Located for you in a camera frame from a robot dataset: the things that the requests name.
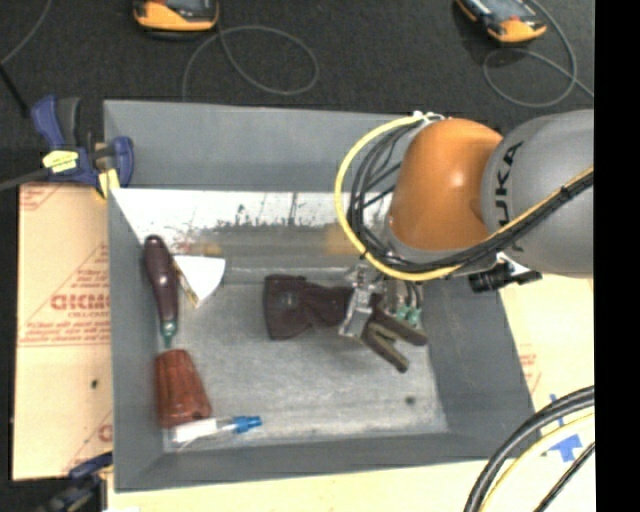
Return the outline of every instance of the black cord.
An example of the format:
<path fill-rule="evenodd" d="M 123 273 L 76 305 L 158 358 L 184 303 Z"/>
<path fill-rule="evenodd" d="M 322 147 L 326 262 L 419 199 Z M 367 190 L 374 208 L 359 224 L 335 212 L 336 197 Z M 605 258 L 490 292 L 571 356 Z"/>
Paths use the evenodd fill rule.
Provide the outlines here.
<path fill-rule="evenodd" d="M 491 456 L 469 493 L 464 512 L 480 510 L 500 468 L 509 457 L 521 450 L 529 438 L 539 429 L 563 416 L 592 407 L 594 404 L 595 386 L 589 386 L 551 402 L 531 416 Z"/>
<path fill-rule="evenodd" d="M 573 461 L 569 469 L 565 471 L 565 473 L 560 477 L 560 479 L 556 482 L 556 484 L 551 488 L 549 493 L 542 499 L 540 504 L 534 509 L 533 512 L 544 512 L 547 510 L 549 505 L 553 502 L 554 499 L 560 494 L 566 485 L 569 483 L 575 474 L 580 470 L 582 466 L 584 466 L 585 462 L 589 460 L 589 457 L 593 455 L 596 451 L 596 442 L 593 441 L 589 446 L 585 448 L 585 450 L 578 456 L 576 460 Z"/>

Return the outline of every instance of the blue sticker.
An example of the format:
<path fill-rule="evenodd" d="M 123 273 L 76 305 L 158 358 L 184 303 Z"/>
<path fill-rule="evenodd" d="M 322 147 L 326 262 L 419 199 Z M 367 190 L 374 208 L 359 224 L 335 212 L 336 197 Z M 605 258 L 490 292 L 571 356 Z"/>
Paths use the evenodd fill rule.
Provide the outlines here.
<path fill-rule="evenodd" d="M 550 397 L 552 402 L 556 400 L 556 395 L 551 394 Z M 558 425 L 564 425 L 564 420 L 562 418 L 558 419 Z M 571 462 L 576 459 L 573 455 L 573 450 L 577 448 L 582 448 L 582 442 L 580 441 L 580 437 L 578 436 L 578 434 L 573 434 L 566 439 L 563 439 L 559 443 L 554 444 L 551 448 L 549 448 L 549 451 L 557 450 L 560 452 L 563 462 Z"/>

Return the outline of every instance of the cardboard sheet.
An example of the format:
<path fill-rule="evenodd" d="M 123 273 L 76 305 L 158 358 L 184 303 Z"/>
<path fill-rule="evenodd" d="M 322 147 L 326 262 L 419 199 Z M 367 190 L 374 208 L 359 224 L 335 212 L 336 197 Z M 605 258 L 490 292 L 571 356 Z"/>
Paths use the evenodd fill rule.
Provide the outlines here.
<path fill-rule="evenodd" d="M 90 187 L 20 189 L 16 480 L 66 476 L 111 449 L 106 218 Z"/>

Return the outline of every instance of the yellow cable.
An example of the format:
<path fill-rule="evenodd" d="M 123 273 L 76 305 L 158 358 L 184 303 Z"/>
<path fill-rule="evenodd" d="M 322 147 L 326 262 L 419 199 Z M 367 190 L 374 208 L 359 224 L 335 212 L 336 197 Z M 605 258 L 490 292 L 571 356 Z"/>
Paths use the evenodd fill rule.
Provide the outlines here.
<path fill-rule="evenodd" d="M 462 264 L 453 265 L 450 267 L 443 267 L 435 270 L 429 270 L 426 272 L 404 272 L 401 270 L 396 270 L 388 265 L 385 265 L 381 261 L 377 260 L 375 256 L 373 256 L 373 254 L 371 254 L 367 250 L 367 247 L 362 243 L 362 241 L 358 238 L 358 235 L 354 233 L 354 231 L 351 229 L 351 226 L 349 225 L 349 221 L 347 220 L 347 216 L 342 207 L 342 185 L 344 183 L 344 178 L 351 166 L 351 162 L 367 144 L 369 144 L 372 140 L 379 137 L 380 135 L 390 130 L 393 130 L 394 128 L 410 125 L 413 123 L 418 123 L 423 120 L 428 120 L 429 115 L 430 114 L 426 114 L 424 116 L 419 116 L 419 117 L 408 116 L 408 117 L 401 117 L 399 119 L 394 119 L 393 121 L 389 121 L 388 123 L 378 126 L 377 128 L 367 133 L 358 142 L 356 142 L 356 144 L 349 150 L 346 157 L 340 164 L 340 167 L 338 168 L 338 173 L 336 175 L 335 186 L 334 186 L 334 205 L 335 205 L 336 214 L 338 217 L 338 223 L 344 230 L 345 234 L 347 235 L 347 238 L 351 241 L 351 243 L 356 248 L 356 250 L 369 263 L 371 263 L 371 265 L 373 265 L 373 267 L 375 267 L 377 270 L 379 270 L 383 274 L 386 274 L 395 279 L 400 279 L 404 281 L 429 281 L 432 279 L 438 279 L 440 277 L 447 276 L 452 272 L 456 271 L 457 269 L 462 267 Z M 498 231 L 496 231 L 491 236 L 489 236 L 486 239 L 486 241 L 491 240 L 492 238 L 503 233 L 504 231 L 510 229 L 517 222 L 520 222 L 522 219 L 531 215 L 537 209 L 543 207 L 548 202 L 554 200 L 559 194 L 563 192 L 564 187 L 572 185 L 574 182 L 578 181 L 579 179 L 582 179 L 583 177 L 586 177 L 586 175 L 590 173 L 593 173 L 593 166 L 585 169 L 583 172 L 581 172 L 580 174 L 572 178 L 569 182 L 567 182 L 563 187 L 560 187 L 555 192 L 552 192 L 545 199 L 543 199 L 542 201 L 539 201 L 534 206 L 526 210 L 524 213 L 522 213 L 521 215 L 513 219 L 511 222 L 502 226 Z"/>
<path fill-rule="evenodd" d="M 552 446 L 558 444 L 563 439 L 566 439 L 568 433 L 582 431 L 584 429 L 593 427 L 594 424 L 595 412 L 590 412 L 565 425 L 562 425 L 561 427 L 558 427 L 557 429 L 538 439 L 538 441 L 531 445 L 525 452 L 522 453 L 522 455 L 515 459 L 513 463 L 507 468 L 507 470 L 502 474 L 502 476 L 496 481 L 494 486 L 489 491 L 489 494 L 487 494 L 487 497 L 482 502 L 482 505 L 480 506 L 478 512 L 487 512 L 487 510 L 489 510 L 489 507 L 491 506 L 492 501 L 495 500 L 496 495 L 501 489 L 504 488 L 504 482 L 509 477 L 513 477 L 513 475 L 515 475 L 518 471 L 525 467 L 526 462 L 529 462 L 531 459 L 542 455 Z"/>

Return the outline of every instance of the blue pen cap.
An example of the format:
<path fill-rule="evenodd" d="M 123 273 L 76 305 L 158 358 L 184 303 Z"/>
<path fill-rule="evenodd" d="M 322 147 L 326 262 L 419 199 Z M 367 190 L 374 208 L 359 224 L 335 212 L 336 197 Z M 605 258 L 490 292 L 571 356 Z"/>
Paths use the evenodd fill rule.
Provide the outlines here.
<path fill-rule="evenodd" d="M 233 422 L 236 424 L 236 432 L 238 434 L 262 425 L 260 416 L 235 416 Z"/>

